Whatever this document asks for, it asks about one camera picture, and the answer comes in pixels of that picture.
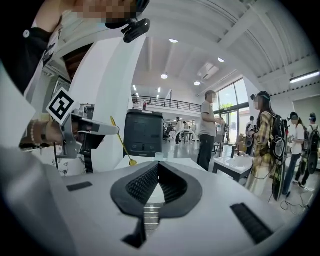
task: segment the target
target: cap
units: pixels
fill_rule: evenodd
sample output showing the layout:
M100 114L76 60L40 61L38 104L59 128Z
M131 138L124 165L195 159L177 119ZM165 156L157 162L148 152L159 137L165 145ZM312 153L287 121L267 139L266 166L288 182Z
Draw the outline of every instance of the cap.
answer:
M265 99L267 99L267 100L269 100L269 101L270 101L270 99L271 99L270 94L269 94L268 92L266 92L265 90L260 91L260 92L257 93L256 95L252 94L250 98L251 98L252 101L254 101L257 96L264 97Z
M290 114L290 120L298 120L299 116L296 112Z

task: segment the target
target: fluorescent light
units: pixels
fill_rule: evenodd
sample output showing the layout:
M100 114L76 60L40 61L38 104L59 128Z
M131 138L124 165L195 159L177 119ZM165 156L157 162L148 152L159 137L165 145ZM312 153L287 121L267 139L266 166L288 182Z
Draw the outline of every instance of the fluorescent light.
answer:
M298 76L294 79L290 79L290 84L294 84L294 83L297 83L297 82L300 82L300 81L303 81L303 80L306 80L306 79L309 79L309 78L314 78L316 76L319 76L320 75L320 72L319 71L314 71L314 72L311 72L311 73L308 73L308 74L304 74L304 75L301 75L301 76Z

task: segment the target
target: gray t-shirt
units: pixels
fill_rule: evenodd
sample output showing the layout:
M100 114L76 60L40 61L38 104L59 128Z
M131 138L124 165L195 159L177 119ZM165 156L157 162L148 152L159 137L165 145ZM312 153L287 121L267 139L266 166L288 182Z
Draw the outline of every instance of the gray t-shirt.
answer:
M214 118L214 110L212 109L210 103L205 101L201 106L201 113L208 113L210 118ZM210 135L212 137L216 137L216 123L215 122L207 122L201 118L200 122L200 135Z

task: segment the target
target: hand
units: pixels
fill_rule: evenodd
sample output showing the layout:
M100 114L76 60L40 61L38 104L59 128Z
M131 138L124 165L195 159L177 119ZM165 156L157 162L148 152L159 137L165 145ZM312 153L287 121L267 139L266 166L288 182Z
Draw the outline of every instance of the hand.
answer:
M250 130L250 131L248 131L247 135L248 135L249 137L252 137L255 133L256 133L256 132L255 132L254 130Z

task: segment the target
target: chair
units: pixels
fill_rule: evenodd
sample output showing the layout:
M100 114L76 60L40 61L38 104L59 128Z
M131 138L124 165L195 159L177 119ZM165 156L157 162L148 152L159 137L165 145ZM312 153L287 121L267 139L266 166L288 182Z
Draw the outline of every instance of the chair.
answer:
M220 148L219 157L221 157L221 145L223 143L223 139L224 139L224 137L221 134L217 134L215 139L214 139L214 145L213 145L213 149L214 149L214 152L215 152L214 155L217 154L217 150L218 150L218 148Z

